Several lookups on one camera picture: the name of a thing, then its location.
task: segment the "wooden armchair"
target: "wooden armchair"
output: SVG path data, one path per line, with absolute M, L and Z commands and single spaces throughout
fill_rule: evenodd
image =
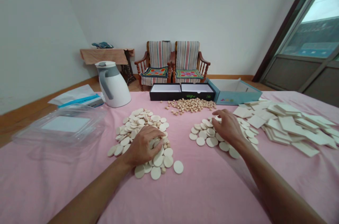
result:
M 171 58 L 173 83 L 203 83 L 210 62 L 202 57 L 198 41 L 176 41 Z
M 147 42 L 147 51 L 144 57 L 134 62 L 137 65 L 142 91 L 144 91 L 143 85 L 152 86 L 154 83 L 171 82 L 171 60 L 174 59 L 172 56 L 174 56 L 174 52 L 171 52 L 170 41 Z

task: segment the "wooden side table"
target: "wooden side table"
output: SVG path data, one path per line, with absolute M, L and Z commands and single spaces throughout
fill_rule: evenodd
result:
M 81 58 L 88 65 L 100 61 L 114 61 L 116 64 L 121 65 L 121 75 L 127 85 L 136 80 L 130 62 L 130 57 L 134 56 L 134 54 L 134 49 L 132 48 L 80 49 Z

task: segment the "light blue box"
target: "light blue box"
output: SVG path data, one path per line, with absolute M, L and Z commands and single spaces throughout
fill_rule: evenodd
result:
M 215 90 L 214 102 L 217 105 L 237 106 L 245 102 L 258 101 L 262 92 L 246 84 L 244 81 L 208 79 L 208 83 Z

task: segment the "glass door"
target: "glass door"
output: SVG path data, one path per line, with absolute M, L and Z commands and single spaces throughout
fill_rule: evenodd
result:
M 335 80 L 338 88 L 338 54 L 339 0 L 306 0 L 261 77 L 261 83 L 339 106 L 316 94 L 320 85 L 326 85 L 326 78 L 329 78 L 326 81 Z

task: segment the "wooden baseboard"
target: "wooden baseboard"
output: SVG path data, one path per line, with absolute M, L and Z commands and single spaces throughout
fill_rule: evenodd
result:
M 139 74 L 134 74 L 135 78 L 139 78 Z M 252 75 L 207 75 L 209 79 L 238 79 L 241 78 L 243 81 L 252 81 Z
M 36 101 L 33 101 L 27 105 L 24 105 L 22 107 L 19 107 L 15 110 L 12 110 L 12 111 L 9 111 L 8 113 L 0 116 L 0 124 L 1 124 L 1 127 L 8 127 L 8 126 L 12 126 L 13 124 L 15 124 L 16 122 L 19 122 L 21 121 L 22 119 L 52 105 L 52 104 L 49 104 L 47 103 L 48 101 L 50 101 L 51 99 L 59 96 L 60 94 L 63 94 L 69 90 L 73 90 L 75 88 L 78 88 L 80 86 L 83 86 L 85 84 L 92 84 L 92 83 L 95 83 L 95 82 L 98 82 L 98 76 L 95 76 L 95 77 L 92 77 L 92 78 L 89 78 L 87 80 L 84 80 L 80 83 L 77 83 L 77 84 L 74 84 L 70 87 L 67 87 L 63 90 L 60 90 L 58 92 L 55 92 L 55 93 L 52 93 L 46 97 L 43 97 L 41 99 L 38 99 Z

